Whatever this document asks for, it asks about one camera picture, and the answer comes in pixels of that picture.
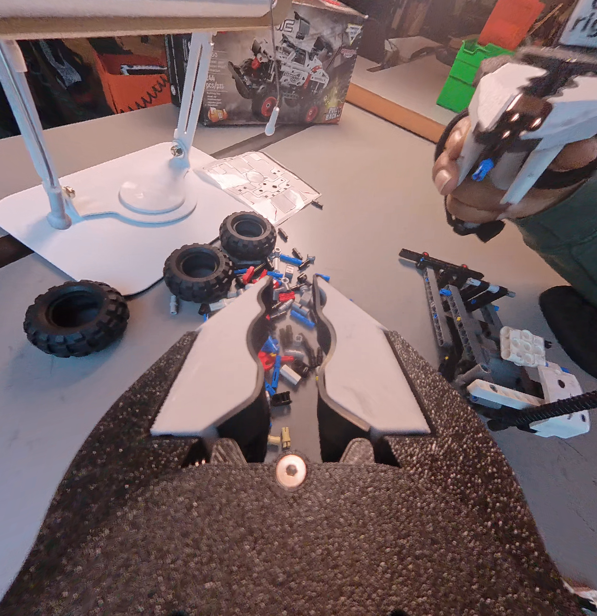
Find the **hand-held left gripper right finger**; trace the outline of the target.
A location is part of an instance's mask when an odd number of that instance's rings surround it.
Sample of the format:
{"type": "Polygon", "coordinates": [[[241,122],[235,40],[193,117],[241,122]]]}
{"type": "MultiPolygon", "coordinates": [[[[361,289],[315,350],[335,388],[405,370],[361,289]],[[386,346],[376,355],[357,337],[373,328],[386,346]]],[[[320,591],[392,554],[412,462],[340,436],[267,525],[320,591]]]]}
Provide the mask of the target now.
{"type": "Polygon", "coordinates": [[[318,381],[322,401],[370,435],[430,434],[384,325],[317,275],[312,303],[323,354],[318,381]]]}

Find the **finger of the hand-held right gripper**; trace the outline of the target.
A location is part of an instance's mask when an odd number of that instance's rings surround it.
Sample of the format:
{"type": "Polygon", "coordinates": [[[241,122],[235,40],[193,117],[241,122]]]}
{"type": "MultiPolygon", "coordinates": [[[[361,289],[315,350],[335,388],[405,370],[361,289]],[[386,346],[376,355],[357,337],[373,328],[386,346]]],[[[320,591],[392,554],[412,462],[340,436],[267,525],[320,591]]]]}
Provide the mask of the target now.
{"type": "Polygon", "coordinates": [[[484,160],[492,162],[492,171],[506,155],[528,156],[537,141],[521,137],[538,115],[531,104],[519,110],[515,105],[531,81],[544,76],[545,69],[538,66],[505,64],[481,78],[468,108],[471,128],[456,161],[460,181],[475,174],[484,160]]]}
{"type": "Polygon", "coordinates": [[[597,140],[597,76],[526,76],[500,116],[501,204],[516,206],[532,189],[579,184],[595,158],[567,171],[551,165],[569,145],[597,140]]]}

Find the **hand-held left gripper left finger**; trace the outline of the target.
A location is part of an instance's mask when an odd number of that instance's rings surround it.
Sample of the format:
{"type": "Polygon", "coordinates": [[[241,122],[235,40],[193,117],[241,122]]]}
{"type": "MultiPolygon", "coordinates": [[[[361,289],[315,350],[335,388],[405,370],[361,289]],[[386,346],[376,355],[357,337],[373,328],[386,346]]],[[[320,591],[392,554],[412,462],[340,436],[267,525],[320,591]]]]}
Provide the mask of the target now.
{"type": "Polygon", "coordinates": [[[264,388],[258,353],[269,336],[272,292],[272,279],[263,278],[198,328],[151,436],[202,437],[256,401],[264,388]]]}

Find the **pile of small brick parts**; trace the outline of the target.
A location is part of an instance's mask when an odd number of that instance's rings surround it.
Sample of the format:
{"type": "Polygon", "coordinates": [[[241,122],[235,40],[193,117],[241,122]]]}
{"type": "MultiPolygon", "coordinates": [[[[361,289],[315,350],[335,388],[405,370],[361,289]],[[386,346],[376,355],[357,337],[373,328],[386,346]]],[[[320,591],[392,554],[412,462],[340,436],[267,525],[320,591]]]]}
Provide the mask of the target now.
{"type": "Polygon", "coordinates": [[[203,321],[229,307],[246,290],[261,280],[272,282],[272,307],[265,314],[268,334],[258,351],[258,360],[264,369],[264,387],[273,406],[291,404],[289,393],[278,392],[280,381],[290,386],[304,384],[323,362],[323,351],[315,349],[307,333],[315,327],[312,302],[312,284],[308,267],[315,257],[292,248],[284,254],[277,247],[263,261],[236,261],[230,287],[214,302],[197,304],[203,321]]]}

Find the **brick truck chassis model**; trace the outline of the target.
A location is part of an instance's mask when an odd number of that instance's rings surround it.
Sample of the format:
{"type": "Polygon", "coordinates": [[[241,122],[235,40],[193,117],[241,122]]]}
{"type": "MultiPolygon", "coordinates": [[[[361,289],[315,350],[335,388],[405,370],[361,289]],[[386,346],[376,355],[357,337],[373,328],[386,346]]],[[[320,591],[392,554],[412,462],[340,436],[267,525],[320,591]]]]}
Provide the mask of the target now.
{"type": "Polygon", "coordinates": [[[560,439],[589,432],[597,390],[583,392],[573,373],[547,360],[549,341],[502,324],[495,301],[513,292],[427,252],[403,248],[399,258],[422,275],[439,373],[491,431],[517,428],[560,439]]]}

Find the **person's right forearm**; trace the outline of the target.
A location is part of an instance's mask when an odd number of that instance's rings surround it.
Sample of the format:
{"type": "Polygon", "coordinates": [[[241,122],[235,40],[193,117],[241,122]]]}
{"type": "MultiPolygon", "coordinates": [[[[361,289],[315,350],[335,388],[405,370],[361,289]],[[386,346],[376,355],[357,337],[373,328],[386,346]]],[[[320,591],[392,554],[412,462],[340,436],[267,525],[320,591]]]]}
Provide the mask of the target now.
{"type": "Polygon", "coordinates": [[[597,170],[566,199],[515,225],[525,244],[597,307],[597,170]]]}

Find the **grey desk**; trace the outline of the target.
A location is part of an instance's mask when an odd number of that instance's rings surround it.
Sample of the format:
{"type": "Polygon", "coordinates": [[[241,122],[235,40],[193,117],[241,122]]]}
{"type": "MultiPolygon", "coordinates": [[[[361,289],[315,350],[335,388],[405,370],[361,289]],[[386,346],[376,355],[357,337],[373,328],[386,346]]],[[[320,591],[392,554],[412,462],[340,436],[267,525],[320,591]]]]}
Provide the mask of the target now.
{"type": "MultiPolygon", "coordinates": [[[[200,127],[195,146],[211,153],[262,127],[200,127]]],[[[348,105],[336,126],[313,126],[263,149],[321,192],[282,224],[291,248],[316,257],[310,272],[331,283],[433,366],[438,365],[420,275],[402,248],[467,264],[516,294],[500,318],[552,342],[549,358],[584,390],[597,381],[564,353],[539,309],[539,295],[564,281],[507,224],[488,243],[449,229],[431,183],[433,145],[348,105]]],[[[111,404],[183,333],[197,308],[169,312],[158,283],[130,299],[124,338],[88,358],[59,360],[32,347],[26,308],[66,276],[36,254],[0,269],[0,600],[25,559],[71,459],[111,404]]],[[[521,484],[547,550],[562,574],[597,589],[597,411],[590,432],[568,440],[506,430],[495,438],[521,484]]]]}

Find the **person's right hand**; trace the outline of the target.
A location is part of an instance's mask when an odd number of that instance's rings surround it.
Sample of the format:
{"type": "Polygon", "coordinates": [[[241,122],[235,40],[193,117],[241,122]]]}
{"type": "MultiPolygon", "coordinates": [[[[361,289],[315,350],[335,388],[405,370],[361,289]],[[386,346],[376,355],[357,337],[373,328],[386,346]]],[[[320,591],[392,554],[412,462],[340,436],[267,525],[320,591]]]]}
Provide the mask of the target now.
{"type": "Polygon", "coordinates": [[[472,224],[487,224],[495,220],[521,220],[567,201],[576,203],[586,196],[591,200],[595,198],[593,194],[597,191],[597,169],[590,178],[571,187],[552,190],[532,188],[514,205],[503,203],[505,190],[496,188],[489,178],[475,182],[467,177],[460,182],[457,160],[466,138],[471,133],[471,119],[457,118],[433,162],[433,184],[438,193],[445,197],[446,210],[453,218],[472,224]]]}

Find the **green bin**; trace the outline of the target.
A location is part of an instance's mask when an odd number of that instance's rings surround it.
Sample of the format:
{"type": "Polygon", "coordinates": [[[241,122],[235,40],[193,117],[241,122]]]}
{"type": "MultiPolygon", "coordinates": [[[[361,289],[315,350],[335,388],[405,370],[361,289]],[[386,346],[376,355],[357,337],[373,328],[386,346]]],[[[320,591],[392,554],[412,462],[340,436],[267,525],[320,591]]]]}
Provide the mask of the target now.
{"type": "Polygon", "coordinates": [[[462,112],[468,107],[476,90],[474,79],[482,61],[487,58],[512,56],[513,54],[513,50],[498,47],[493,43],[481,46],[476,39],[464,40],[436,104],[451,112],[462,112]]]}

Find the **red plastic bin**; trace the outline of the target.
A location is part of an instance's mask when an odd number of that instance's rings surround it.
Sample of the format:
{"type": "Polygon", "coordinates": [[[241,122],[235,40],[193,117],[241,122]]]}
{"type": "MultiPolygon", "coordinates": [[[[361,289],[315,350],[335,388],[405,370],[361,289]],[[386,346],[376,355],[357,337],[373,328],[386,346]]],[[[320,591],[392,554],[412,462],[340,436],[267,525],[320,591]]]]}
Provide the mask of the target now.
{"type": "Polygon", "coordinates": [[[478,44],[515,50],[544,8],[545,4],[540,1],[497,1],[479,35],[478,44]]]}

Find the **wood edged table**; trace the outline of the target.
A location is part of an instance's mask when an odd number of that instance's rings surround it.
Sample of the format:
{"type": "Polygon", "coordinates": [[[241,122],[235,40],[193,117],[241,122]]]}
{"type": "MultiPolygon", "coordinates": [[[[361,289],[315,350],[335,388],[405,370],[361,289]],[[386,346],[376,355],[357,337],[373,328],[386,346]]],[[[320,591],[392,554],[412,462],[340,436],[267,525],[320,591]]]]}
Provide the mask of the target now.
{"type": "Polygon", "coordinates": [[[374,72],[376,66],[356,59],[347,103],[437,143],[455,116],[437,104],[450,68],[434,56],[374,72]]]}

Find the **black toy tire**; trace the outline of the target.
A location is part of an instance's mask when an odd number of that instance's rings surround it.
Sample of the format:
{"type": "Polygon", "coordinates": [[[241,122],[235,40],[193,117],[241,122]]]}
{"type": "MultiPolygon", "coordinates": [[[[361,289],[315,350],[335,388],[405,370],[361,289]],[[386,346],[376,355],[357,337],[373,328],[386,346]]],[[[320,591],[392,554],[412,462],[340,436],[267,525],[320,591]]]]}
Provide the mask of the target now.
{"type": "Polygon", "coordinates": [[[165,261],[163,274],[172,295],[192,303],[214,303],[229,291],[234,265],[224,251],[194,243],[174,250],[165,261]]]}
{"type": "Polygon", "coordinates": [[[130,310],[117,289],[97,281],[69,281],[48,289],[24,318],[28,341],[58,358],[86,357],[119,340],[130,310]]]}
{"type": "Polygon", "coordinates": [[[222,248],[234,261],[261,261],[276,247],[273,224],[253,211],[228,215],[219,227],[222,248]]]}

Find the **white sticker sheet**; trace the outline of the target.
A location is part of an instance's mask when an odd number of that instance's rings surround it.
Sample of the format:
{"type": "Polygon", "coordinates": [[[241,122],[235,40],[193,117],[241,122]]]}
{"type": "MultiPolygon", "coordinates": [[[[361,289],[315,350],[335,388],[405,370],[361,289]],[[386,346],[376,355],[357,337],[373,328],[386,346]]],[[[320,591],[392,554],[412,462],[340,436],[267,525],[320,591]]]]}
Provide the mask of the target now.
{"type": "Polygon", "coordinates": [[[276,227],[321,196],[310,184],[260,151],[214,159],[196,172],[276,227]]]}

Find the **white book stand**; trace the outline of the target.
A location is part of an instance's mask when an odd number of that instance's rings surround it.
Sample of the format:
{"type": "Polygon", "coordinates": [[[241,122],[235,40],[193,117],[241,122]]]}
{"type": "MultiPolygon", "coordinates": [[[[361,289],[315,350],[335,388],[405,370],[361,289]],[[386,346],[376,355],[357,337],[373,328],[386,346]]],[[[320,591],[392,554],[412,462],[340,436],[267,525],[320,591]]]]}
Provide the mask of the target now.
{"type": "Polygon", "coordinates": [[[162,278],[172,250],[208,242],[240,203],[193,147],[220,31],[282,22],[291,1],[0,1],[0,82],[41,184],[0,200],[0,227],[74,280],[123,295],[162,278]],[[178,125],[170,142],[60,178],[25,77],[20,40],[191,33],[178,125]]]}

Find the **toy truck set box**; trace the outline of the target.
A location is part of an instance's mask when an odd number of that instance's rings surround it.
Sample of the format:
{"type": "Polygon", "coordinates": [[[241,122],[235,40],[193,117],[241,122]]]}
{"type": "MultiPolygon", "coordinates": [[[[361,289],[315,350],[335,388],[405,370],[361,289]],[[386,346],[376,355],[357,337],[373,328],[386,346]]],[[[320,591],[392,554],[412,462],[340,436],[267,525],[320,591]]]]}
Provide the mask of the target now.
{"type": "Polygon", "coordinates": [[[205,126],[337,124],[367,16],[341,1],[293,1],[275,27],[219,32],[199,121],[205,126]]]}

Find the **orange crate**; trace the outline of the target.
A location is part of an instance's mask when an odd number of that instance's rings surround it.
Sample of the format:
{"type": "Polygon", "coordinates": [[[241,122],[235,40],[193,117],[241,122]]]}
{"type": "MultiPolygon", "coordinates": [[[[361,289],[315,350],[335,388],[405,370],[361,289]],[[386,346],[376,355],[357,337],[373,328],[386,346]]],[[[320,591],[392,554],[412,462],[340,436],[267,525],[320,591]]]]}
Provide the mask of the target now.
{"type": "Polygon", "coordinates": [[[106,102],[114,113],[171,103],[170,80],[164,60],[96,51],[93,57],[106,102]]]}

